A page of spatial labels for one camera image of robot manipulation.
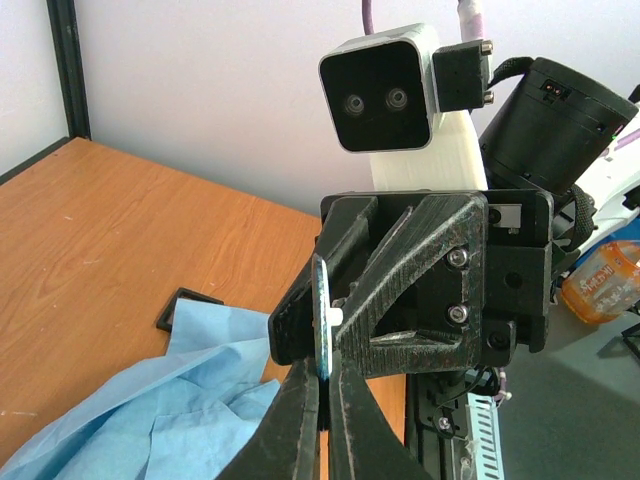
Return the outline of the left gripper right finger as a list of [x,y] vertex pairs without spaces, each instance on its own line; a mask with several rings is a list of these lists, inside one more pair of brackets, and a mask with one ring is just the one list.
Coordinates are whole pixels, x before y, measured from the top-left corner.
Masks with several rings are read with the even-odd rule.
[[350,359],[333,354],[328,380],[331,479],[428,479],[399,441]]

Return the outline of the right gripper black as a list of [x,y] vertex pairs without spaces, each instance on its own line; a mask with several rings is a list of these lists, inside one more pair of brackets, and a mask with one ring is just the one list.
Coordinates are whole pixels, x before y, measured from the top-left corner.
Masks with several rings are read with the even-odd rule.
[[331,280],[334,345],[367,378],[508,364],[542,350],[553,201],[538,190],[379,193],[370,239]]

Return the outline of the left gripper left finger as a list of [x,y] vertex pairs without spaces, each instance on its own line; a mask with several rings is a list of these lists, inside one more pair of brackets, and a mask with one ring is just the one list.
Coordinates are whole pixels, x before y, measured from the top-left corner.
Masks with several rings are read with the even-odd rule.
[[318,479],[320,387],[315,361],[292,364],[271,406],[220,479]]

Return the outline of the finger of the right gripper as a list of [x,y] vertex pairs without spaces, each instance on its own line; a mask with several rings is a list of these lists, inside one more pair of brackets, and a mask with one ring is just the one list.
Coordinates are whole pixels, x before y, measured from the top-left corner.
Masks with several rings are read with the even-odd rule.
[[[372,195],[333,195],[322,200],[322,228],[312,253],[325,261],[331,280],[340,278],[364,249],[377,209]],[[307,262],[269,316],[271,357],[277,364],[291,364],[314,353],[311,275]]]

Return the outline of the starry night round brooch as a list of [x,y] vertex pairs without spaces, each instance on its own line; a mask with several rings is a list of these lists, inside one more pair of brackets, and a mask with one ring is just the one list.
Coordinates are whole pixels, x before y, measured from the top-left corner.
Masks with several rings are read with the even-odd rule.
[[311,256],[311,293],[317,375],[327,381],[332,371],[332,324],[329,277],[324,259]]

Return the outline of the light blue shirt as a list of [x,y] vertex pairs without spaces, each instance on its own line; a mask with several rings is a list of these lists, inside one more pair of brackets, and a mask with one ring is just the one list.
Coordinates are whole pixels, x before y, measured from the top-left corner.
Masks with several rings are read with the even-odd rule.
[[213,479],[279,389],[261,380],[267,317],[202,306],[174,319],[167,351],[116,374],[2,467],[4,479]]

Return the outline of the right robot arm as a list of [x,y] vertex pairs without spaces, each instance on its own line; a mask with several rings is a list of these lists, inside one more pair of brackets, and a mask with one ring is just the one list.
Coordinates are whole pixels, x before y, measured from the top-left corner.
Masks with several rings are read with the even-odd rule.
[[480,137],[489,189],[353,192],[322,200],[314,252],[341,313],[333,347],[368,378],[503,367],[541,351],[552,221],[578,177],[636,115],[600,83],[545,58],[496,71],[518,84]]

